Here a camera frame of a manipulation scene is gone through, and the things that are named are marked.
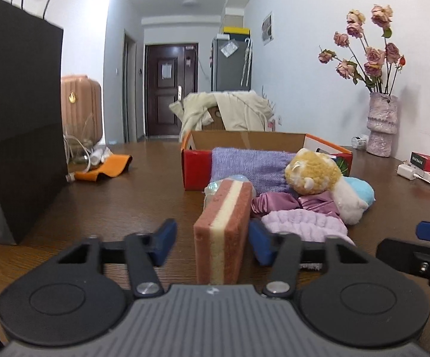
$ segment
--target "orange cloth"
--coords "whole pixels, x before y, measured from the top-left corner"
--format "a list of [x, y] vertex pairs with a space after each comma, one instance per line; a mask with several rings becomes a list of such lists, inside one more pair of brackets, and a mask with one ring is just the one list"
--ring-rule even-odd
[[125, 172], [130, 163], [132, 162], [132, 156], [126, 156], [122, 154], [112, 154], [107, 157], [106, 162], [99, 168], [91, 170], [90, 172], [76, 172], [74, 178], [76, 180], [84, 181], [97, 181], [100, 175], [107, 177], [118, 177]]

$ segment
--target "bouquet of dried flowers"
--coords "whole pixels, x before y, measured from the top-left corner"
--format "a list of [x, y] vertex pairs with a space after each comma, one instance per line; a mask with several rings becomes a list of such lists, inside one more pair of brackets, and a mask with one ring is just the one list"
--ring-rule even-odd
[[[352, 9], [347, 14], [347, 33], [341, 34], [336, 32], [334, 34], [334, 43], [339, 47], [348, 48], [350, 52], [352, 52], [352, 57], [349, 60], [340, 60], [334, 51], [330, 49], [321, 49], [319, 61], [323, 64], [327, 64], [331, 60], [336, 59], [340, 62], [336, 71], [344, 79], [352, 78], [354, 84], [357, 84], [359, 80], [361, 80], [365, 83], [370, 92], [390, 95], [393, 90], [393, 85], [395, 84], [395, 79], [397, 78], [397, 73], [405, 66], [405, 57], [400, 55], [400, 51], [394, 43], [387, 42], [387, 39], [392, 37], [390, 24], [392, 22], [393, 10], [390, 8], [390, 5], [386, 7], [374, 5], [371, 12], [372, 22], [383, 29], [382, 37], [385, 42], [384, 49], [369, 46], [363, 29], [365, 16], [358, 10]], [[363, 67], [354, 54], [354, 51], [352, 51], [349, 35], [359, 39], [362, 43], [365, 57], [367, 58], [367, 62], [363, 64]]]

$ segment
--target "flower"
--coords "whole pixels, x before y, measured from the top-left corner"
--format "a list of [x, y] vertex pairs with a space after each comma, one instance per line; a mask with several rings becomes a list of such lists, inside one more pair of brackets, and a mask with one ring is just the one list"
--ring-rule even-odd
[[358, 23], [362, 25], [363, 23], [365, 23], [365, 16], [358, 10], [351, 9], [347, 14], [347, 22], [349, 24]]
[[350, 23], [347, 25], [347, 33], [357, 39], [363, 38], [363, 28], [359, 23]]
[[382, 65], [367, 62], [364, 64], [365, 73], [370, 76], [381, 76], [382, 75]]
[[351, 76], [354, 76], [355, 67], [353, 65], [347, 64], [347, 60], [344, 59], [342, 63], [339, 63], [336, 71], [344, 79], [350, 79]]
[[367, 47], [365, 49], [365, 56], [370, 64], [383, 65], [385, 61], [385, 52], [381, 49], [375, 49], [373, 47]]
[[336, 53], [334, 51], [330, 51], [328, 49], [325, 49], [319, 54], [319, 61], [323, 64], [329, 63], [333, 57], [336, 56]]
[[348, 34], [340, 34], [339, 32], [336, 32], [334, 34], [334, 43], [339, 47], [348, 47], [349, 42], [349, 35]]
[[394, 43], [388, 43], [385, 47], [387, 51], [387, 63], [397, 64], [400, 59], [400, 51]]
[[372, 9], [372, 22], [378, 25], [380, 28], [390, 28], [392, 22], [390, 18], [393, 17], [393, 10], [390, 5], [381, 7], [380, 5], [374, 5]]

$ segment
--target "white plush body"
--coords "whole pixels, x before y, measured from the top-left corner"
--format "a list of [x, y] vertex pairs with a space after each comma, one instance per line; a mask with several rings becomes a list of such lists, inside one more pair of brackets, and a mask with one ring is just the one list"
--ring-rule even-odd
[[332, 198], [339, 209], [340, 218], [347, 225], [357, 224], [363, 213], [369, 208], [354, 189], [345, 181], [342, 176], [331, 189]]

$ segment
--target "pink textured vase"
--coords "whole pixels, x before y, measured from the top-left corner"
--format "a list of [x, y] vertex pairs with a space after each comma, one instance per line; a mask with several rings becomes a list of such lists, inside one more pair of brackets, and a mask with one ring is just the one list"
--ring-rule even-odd
[[397, 134], [397, 102], [393, 95], [370, 93], [367, 128], [370, 130], [367, 152], [380, 157], [390, 157], [393, 135]]

